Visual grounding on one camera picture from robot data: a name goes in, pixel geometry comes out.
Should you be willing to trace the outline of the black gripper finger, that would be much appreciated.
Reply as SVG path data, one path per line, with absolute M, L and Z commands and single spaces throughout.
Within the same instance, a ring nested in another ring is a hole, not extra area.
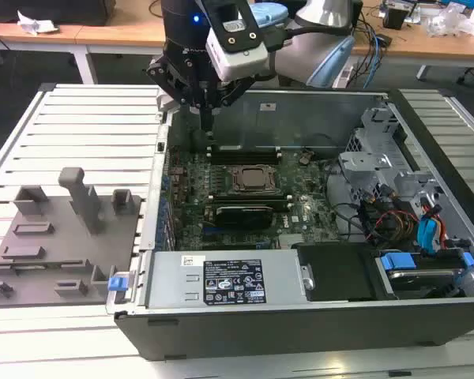
M 215 73 L 211 75 L 207 86 L 207 137 L 213 138 L 214 115 L 218 110 L 232 105 L 254 82 L 254 77 L 223 82 Z
M 200 128 L 208 135 L 208 104 L 196 68 L 192 57 L 181 58 L 177 66 L 168 57 L 159 57 L 146 73 L 178 104 L 198 111 Z

